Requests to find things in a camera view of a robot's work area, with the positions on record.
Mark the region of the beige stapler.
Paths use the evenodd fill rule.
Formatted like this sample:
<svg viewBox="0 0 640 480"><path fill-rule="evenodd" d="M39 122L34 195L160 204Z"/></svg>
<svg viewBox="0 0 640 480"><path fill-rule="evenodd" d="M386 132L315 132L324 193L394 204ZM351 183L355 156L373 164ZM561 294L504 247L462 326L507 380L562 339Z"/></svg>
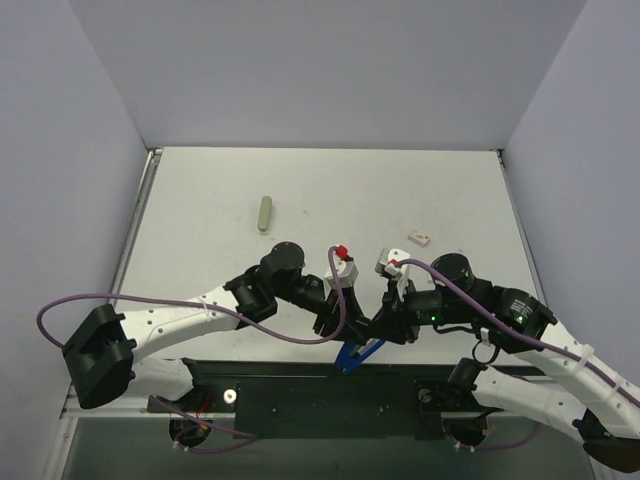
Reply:
<svg viewBox="0 0 640 480"><path fill-rule="evenodd" d="M272 211L273 211L272 197L263 196L259 204L258 218L257 218L257 230L261 234L266 234L269 231Z"/></svg>

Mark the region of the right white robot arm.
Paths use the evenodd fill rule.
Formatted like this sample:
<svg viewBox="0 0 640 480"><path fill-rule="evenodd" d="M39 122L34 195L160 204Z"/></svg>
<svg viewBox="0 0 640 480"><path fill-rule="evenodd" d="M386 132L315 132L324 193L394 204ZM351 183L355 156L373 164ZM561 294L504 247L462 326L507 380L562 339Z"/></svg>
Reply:
<svg viewBox="0 0 640 480"><path fill-rule="evenodd" d="M385 249L376 272L393 286L389 321L404 342L423 327L439 334L464 332L525 361L551 378L552 388L500 373L488 362L463 358L447 383L449 402L475 403L517 413L554 428L594 460L622 473L639 470L639 388L578 341L534 296L475 276L460 253L426 264L398 249Z"/></svg>

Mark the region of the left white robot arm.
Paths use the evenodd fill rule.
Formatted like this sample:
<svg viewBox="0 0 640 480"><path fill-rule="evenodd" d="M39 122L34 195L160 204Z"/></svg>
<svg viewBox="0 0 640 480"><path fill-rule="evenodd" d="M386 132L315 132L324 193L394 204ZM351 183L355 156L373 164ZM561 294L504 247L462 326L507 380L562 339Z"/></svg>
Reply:
<svg viewBox="0 0 640 480"><path fill-rule="evenodd" d="M196 298L151 302L149 309L119 313L111 304L94 308L62 348L83 409L102 407L125 395L160 396L181 410L200 408L204 384L184 359L155 353L192 338L253 326L277 312L284 300L319 321L317 333L334 339L346 332L348 298L358 276L346 248L328 253L325 277L305 274L302 248L277 244L242 275Z"/></svg>

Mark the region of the blue stapler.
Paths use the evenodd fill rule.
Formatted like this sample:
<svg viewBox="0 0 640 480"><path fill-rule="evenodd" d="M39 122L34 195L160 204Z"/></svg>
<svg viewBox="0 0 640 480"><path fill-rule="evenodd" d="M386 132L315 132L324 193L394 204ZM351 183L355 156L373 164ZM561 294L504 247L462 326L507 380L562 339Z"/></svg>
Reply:
<svg viewBox="0 0 640 480"><path fill-rule="evenodd" d="M364 345L359 345L356 342L344 342L334 360L334 366L344 375L348 375L358 369L385 343L386 341L382 339L371 339Z"/></svg>

